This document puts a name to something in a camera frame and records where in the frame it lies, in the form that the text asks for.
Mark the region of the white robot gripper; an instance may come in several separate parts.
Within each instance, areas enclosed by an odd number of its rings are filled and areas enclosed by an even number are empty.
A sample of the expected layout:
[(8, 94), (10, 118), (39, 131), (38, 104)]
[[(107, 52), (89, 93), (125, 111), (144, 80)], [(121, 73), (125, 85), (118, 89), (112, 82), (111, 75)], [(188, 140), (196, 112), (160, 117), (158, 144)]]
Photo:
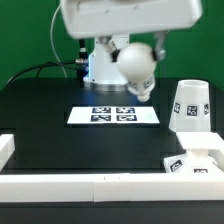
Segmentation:
[(69, 35), (99, 37), (111, 62), (120, 53), (111, 35), (155, 32), (154, 57), (162, 61), (168, 30), (192, 27), (202, 16), (201, 0), (60, 0), (60, 4)]

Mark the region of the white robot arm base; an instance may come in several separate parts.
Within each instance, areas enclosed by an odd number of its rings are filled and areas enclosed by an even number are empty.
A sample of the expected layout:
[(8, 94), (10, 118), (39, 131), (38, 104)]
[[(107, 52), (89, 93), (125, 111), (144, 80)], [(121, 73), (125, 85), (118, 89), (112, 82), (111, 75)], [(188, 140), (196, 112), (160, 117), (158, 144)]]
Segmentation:
[[(120, 52), (129, 45), (128, 34), (111, 37)], [(94, 50), (88, 57), (88, 74), (83, 78), (84, 86), (99, 91), (124, 91), (128, 81), (118, 69), (117, 61), (111, 62), (105, 55), (98, 38), (94, 38)]]

